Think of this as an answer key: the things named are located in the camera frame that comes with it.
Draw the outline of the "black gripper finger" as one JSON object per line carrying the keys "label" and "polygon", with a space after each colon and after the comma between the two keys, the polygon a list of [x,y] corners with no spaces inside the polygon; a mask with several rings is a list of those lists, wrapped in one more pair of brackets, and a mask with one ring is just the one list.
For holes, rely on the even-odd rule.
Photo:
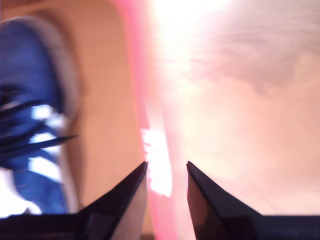
{"label": "black gripper finger", "polygon": [[139,240],[148,201],[147,162],[79,213],[87,217],[83,240]]}
{"label": "black gripper finger", "polygon": [[187,168],[187,202],[197,240],[256,240],[252,219],[260,214],[225,191],[192,162]]}

